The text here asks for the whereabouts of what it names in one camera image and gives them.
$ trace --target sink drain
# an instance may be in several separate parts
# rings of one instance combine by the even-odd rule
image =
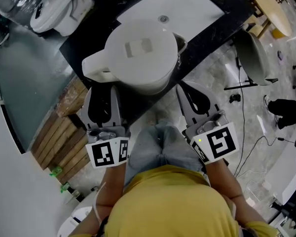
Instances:
[[[169,22],[169,17],[166,15],[161,15],[160,17],[158,17],[158,21],[160,21],[161,23],[165,24]]]

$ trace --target pitcher lid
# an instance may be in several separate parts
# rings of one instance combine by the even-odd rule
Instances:
[[[173,33],[162,23],[135,20],[118,26],[109,36],[108,68],[122,82],[145,85],[159,81],[177,62]]]

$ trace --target wooden pallet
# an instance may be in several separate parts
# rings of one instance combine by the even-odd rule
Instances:
[[[63,172],[57,176],[66,183],[89,161],[85,145],[86,131],[72,122],[71,115],[83,105],[88,90],[74,78],[59,98],[55,109],[38,133],[31,152],[42,169],[53,170],[60,166]]]

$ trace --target toilet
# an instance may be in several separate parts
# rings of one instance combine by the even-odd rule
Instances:
[[[31,17],[30,26],[37,33],[54,28],[62,36],[68,36],[93,5],[93,0],[42,0]]]
[[[68,219],[61,225],[57,237],[68,237],[72,231],[85,219],[92,209],[97,191],[90,193],[73,211]]]

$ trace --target marble floor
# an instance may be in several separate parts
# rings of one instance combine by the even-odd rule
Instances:
[[[296,72],[292,70],[292,66],[296,65],[296,11],[293,6],[293,1],[289,0],[289,3],[290,4],[284,2],[282,8],[291,23],[293,34],[287,38],[274,39],[270,31],[267,31],[260,39],[269,58],[269,77],[278,78],[279,81],[268,86],[256,86],[243,89],[245,142],[242,163],[257,139],[262,135],[265,135],[271,143],[275,137],[289,139],[296,129],[295,126],[286,127],[282,130],[277,129],[274,116],[269,114],[263,105],[263,96],[266,94],[273,100],[277,98],[296,100],[296,90],[292,88],[292,85],[296,82]],[[264,17],[265,16],[259,18],[261,23],[265,20]],[[283,60],[277,57],[277,51],[282,52]],[[229,103],[230,95],[235,93],[241,94],[241,91],[239,89],[224,91],[226,86],[239,84],[235,57],[235,48],[230,46],[229,43],[226,43],[214,53],[210,54],[185,78],[185,80],[200,83],[211,90],[218,98],[221,109],[226,111],[228,120],[235,124],[240,151],[227,157],[232,173],[235,172],[241,158],[244,132],[242,102]],[[246,79],[246,75],[242,69],[240,79],[241,81]],[[182,116],[174,89],[156,103],[154,108],[167,111],[168,116],[172,120],[175,120],[175,126],[178,127],[180,131],[185,129],[186,122]],[[134,145],[136,137],[142,127],[147,125],[147,116],[149,116],[149,112],[131,126],[131,147]],[[269,147],[264,139],[260,140],[237,178],[245,197],[254,201],[254,208],[266,220],[270,219],[276,211],[268,207],[273,197],[264,189],[262,183],[264,176],[276,162],[285,148],[286,143],[285,141],[276,141],[272,147]],[[80,190],[86,195],[90,192],[92,187],[100,184],[104,171],[104,169],[94,170],[89,163],[74,176],[69,183],[73,188]]]

